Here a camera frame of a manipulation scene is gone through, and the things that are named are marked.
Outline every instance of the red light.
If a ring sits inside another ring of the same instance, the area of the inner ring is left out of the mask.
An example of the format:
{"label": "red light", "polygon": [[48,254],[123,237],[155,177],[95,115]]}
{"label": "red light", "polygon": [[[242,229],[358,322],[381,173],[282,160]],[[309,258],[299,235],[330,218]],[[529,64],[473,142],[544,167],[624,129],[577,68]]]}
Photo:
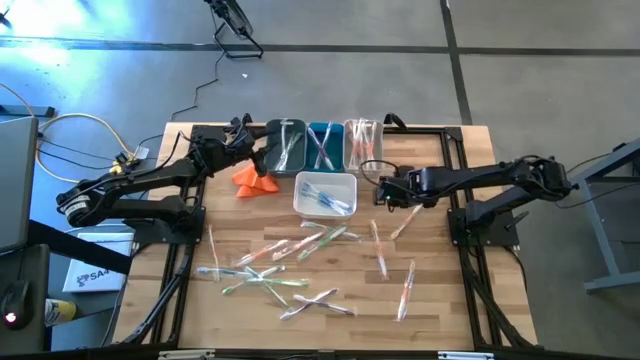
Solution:
{"label": "red light", "polygon": [[7,315],[4,316],[5,319],[7,319],[8,322],[14,322],[16,321],[16,314],[14,313],[8,313]]}

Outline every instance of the gray container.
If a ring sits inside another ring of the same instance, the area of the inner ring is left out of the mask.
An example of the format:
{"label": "gray container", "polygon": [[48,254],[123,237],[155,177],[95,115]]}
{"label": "gray container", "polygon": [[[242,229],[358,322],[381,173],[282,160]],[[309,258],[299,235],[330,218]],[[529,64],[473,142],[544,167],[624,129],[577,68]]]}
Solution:
{"label": "gray container", "polygon": [[[354,159],[358,159],[358,161],[354,163],[351,162],[351,154],[354,150],[354,127],[358,123],[359,120],[347,120],[344,122],[344,171],[354,174],[356,176],[361,176],[360,174],[360,161],[361,159],[367,158],[366,156]],[[367,130],[368,137],[373,142],[372,152],[374,160],[382,160],[383,158],[383,138],[382,135],[384,133],[384,124],[375,120],[365,120],[363,119],[363,123],[365,129]],[[368,165],[368,168],[364,169],[365,174],[370,178],[377,178],[382,170],[383,164],[381,163],[371,163]]]}
{"label": "gray container", "polygon": [[[285,141],[288,143],[296,133],[300,133],[300,139],[289,152],[286,167],[276,170],[275,167],[282,154],[283,121],[291,123],[291,125],[285,126]],[[265,129],[268,133],[267,146],[275,145],[264,158],[269,174],[275,177],[294,177],[300,171],[303,171],[307,153],[307,124],[299,119],[274,119],[267,122]]]}

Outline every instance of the wooden tabletop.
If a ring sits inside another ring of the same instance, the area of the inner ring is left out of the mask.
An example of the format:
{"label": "wooden tabletop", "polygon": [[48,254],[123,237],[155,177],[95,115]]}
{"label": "wooden tabletop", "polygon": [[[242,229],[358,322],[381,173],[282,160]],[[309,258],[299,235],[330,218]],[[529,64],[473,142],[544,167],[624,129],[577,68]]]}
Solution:
{"label": "wooden tabletop", "polygon": [[[158,162],[171,151],[178,131],[187,136],[191,123],[167,124]],[[485,126],[462,126],[469,166],[495,163],[489,130]],[[436,136],[385,135],[384,159],[415,167],[443,165],[440,140]],[[180,141],[172,160],[185,155],[186,141]],[[301,219],[293,210],[293,179],[278,179],[280,193],[251,199],[237,199],[237,187],[231,175],[243,169],[239,164],[207,179],[204,206],[206,221],[213,227],[221,267],[231,267],[243,255],[280,239],[301,240],[317,231],[300,228]],[[346,317],[311,307],[287,321],[279,320],[282,308],[259,286],[244,286],[231,295],[221,290],[237,280],[214,282],[211,276],[191,274],[180,336],[180,347],[251,348],[251,349],[360,349],[360,350],[462,350],[471,349],[471,331],[457,249],[449,239],[445,212],[448,199],[435,208],[423,209],[403,234],[392,242],[389,235],[406,218],[410,210],[389,213],[385,206],[374,207],[372,185],[358,184],[358,209],[349,221],[349,229],[363,235],[362,242],[338,238],[318,250],[309,259],[297,263],[295,255],[283,259],[286,271],[276,277],[309,279],[308,288],[278,286],[277,291],[293,305],[292,295],[308,298],[339,288],[330,301],[357,309],[358,316]],[[477,199],[499,193],[499,188],[475,190]],[[158,200],[177,194],[176,189],[151,191]],[[376,252],[368,222],[375,219],[389,280],[380,276]],[[208,240],[196,247],[193,270],[213,267]],[[504,313],[522,335],[536,343],[535,332],[520,268],[513,257],[501,248],[487,248],[487,261],[494,297]],[[114,340],[129,335],[147,315],[158,297],[166,245],[152,245],[133,261],[127,288],[118,317]],[[415,284],[406,319],[394,321],[410,260],[416,262]],[[255,269],[273,266],[270,259],[257,260]],[[173,314],[169,305],[165,332]],[[488,326],[486,312],[479,305],[483,334]]]}

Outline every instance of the concrete floor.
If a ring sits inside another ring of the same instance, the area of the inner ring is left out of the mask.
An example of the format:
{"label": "concrete floor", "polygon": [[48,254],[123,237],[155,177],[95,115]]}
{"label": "concrete floor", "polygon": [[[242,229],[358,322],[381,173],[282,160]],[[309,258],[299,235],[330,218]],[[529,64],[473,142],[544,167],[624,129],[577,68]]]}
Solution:
{"label": "concrete floor", "polygon": [[[240,3],[256,38],[265,44],[447,44],[436,0]],[[464,47],[640,48],[636,1],[449,3],[458,45]],[[56,13],[69,16],[51,16]],[[18,0],[8,17],[14,33],[4,30],[6,36],[211,43],[213,31],[200,1]],[[0,48],[0,81],[31,104],[101,116],[134,146],[161,133],[173,111],[191,105],[193,89],[212,78],[218,55],[64,50],[50,44]],[[490,127],[499,160],[534,153],[556,155],[572,166],[640,135],[640,57],[465,55],[461,66],[473,123]],[[200,107],[176,121],[226,121],[245,112],[257,121],[282,116],[339,121],[380,119],[391,111],[409,123],[461,123],[447,54],[272,52],[263,61],[225,59],[219,77],[219,83],[199,93]],[[0,103],[15,100],[0,93]],[[111,138],[104,140],[103,128],[74,121],[52,127],[49,134],[59,143],[95,154],[119,151]],[[82,137],[69,131],[72,126],[82,129]],[[149,145],[157,151],[157,143]],[[99,174],[52,159],[46,162],[70,177]],[[53,200],[67,188],[36,169],[32,218],[68,228]],[[595,295],[582,290],[583,281],[605,274],[584,209],[562,211],[537,202],[527,210],[531,215],[518,230],[540,343],[554,350],[637,357],[640,287]],[[52,272],[66,273],[67,260],[54,258]],[[107,297],[102,302],[112,301]],[[102,313],[56,328],[54,348],[96,345],[107,320]]]}

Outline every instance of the orange object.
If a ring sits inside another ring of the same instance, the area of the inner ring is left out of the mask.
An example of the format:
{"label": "orange object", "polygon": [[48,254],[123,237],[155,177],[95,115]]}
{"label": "orange object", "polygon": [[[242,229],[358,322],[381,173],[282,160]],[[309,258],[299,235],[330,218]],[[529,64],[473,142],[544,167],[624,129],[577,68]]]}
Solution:
{"label": "orange object", "polygon": [[233,183],[240,186],[236,197],[245,198],[260,196],[280,191],[275,180],[270,175],[259,177],[253,165],[233,174]]}

